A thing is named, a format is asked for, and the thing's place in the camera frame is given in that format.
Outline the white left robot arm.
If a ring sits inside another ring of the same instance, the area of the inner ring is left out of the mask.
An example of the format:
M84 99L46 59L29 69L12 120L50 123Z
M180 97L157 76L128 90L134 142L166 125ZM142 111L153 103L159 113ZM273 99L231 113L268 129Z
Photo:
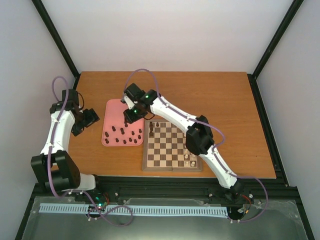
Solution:
M98 177L83 174L69 155L70 136L78 136L85 128L100 118L93 108L79 106L82 97L74 89L62 91L62 100L49 109L51 124L46 143L40 154L31 158L30 164L41 190L86 191L92 201L103 198L104 188L98 185Z

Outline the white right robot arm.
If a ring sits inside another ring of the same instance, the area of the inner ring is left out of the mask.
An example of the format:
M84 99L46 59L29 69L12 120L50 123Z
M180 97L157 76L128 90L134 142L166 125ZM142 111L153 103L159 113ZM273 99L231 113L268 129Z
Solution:
M157 91L151 89L145 92L134 83L124 88L121 102L128 107L123 112L124 121L128 124L152 114L164 118L180 129L185 134L185 146L189 152L206 162L223 188L224 198L230 203L236 203L244 186L219 153L212 126L204 115L197 117L189 114L170 103Z

